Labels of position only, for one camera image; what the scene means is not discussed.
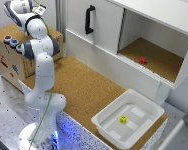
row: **black handle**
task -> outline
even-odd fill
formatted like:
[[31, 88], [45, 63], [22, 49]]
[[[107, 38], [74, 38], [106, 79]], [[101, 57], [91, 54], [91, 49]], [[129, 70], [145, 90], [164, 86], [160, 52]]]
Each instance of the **black handle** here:
[[85, 31], [86, 34], [92, 33], [94, 30], [90, 28], [90, 12], [95, 10], [95, 7], [90, 5], [90, 8], [86, 10], [86, 25], [85, 25]]

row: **cork surface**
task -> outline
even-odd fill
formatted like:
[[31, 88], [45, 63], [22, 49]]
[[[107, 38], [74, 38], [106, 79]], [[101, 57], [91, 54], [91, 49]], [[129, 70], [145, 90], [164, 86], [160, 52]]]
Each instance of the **cork surface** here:
[[[60, 32], [54, 30], [53, 28], [49, 27], [50, 35], [53, 38], [57, 38], [59, 36], [63, 36]], [[19, 31], [16, 24], [8, 25], [4, 28], [0, 29], [0, 41], [3, 42], [4, 37], [10, 35], [13, 37], [13, 39], [19, 40], [20, 44], [23, 43], [25, 40], [31, 40], [33, 39], [31, 36], [25, 36], [24, 31]]]
[[120, 54], [139, 63], [140, 57], [146, 57], [145, 64], [141, 64], [162, 77], [175, 82], [184, 61], [179, 57], [143, 38], [139, 38], [121, 51]]
[[[63, 94], [67, 99], [64, 111], [114, 150], [117, 150], [115, 146], [98, 133], [96, 126], [91, 122], [91, 118], [124, 93], [125, 89], [85, 66], [72, 56], [67, 56], [55, 63], [55, 76], [54, 93]], [[23, 82], [33, 89], [35, 75]], [[166, 119], [167, 116], [163, 115], [131, 150], [142, 148]]]

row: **white wall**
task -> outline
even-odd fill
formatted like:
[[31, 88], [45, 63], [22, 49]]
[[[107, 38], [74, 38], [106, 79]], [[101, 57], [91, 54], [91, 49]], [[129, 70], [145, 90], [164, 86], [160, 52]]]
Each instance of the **white wall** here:
[[174, 91], [171, 91], [167, 102], [183, 112], [188, 111], [188, 77]]
[[[0, 0], [0, 28], [14, 23], [10, 18], [6, 16], [3, 9], [3, 4], [8, 0]], [[43, 0], [43, 5], [47, 7], [43, 19], [46, 23], [52, 28], [56, 29], [56, 9], [55, 9], [55, 0]]]

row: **cardboard box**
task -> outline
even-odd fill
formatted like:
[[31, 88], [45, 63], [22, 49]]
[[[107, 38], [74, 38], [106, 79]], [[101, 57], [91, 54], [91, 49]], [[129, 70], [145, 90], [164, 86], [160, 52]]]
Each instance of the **cardboard box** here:
[[[50, 35], [57, 39], [59, 43], [60, 53], [53, 56], [54, 61], [57, 61], [63, 57], [63, 35], [50, 27], [49, 30]], [[20, 44], [25, 40], [33, 38], [25, 36], [24, 32], [19, 31], [15, 24], [0, 29], [0, 74], [22, 91], [18, 79], [23, 81], [34, 74], [35, 61], [26, 59], [16, 49], [12, 49], [9, 45], [4, 44], [3, 38], [6, 35], [11, 35], [14, 39], [19, 40]]]

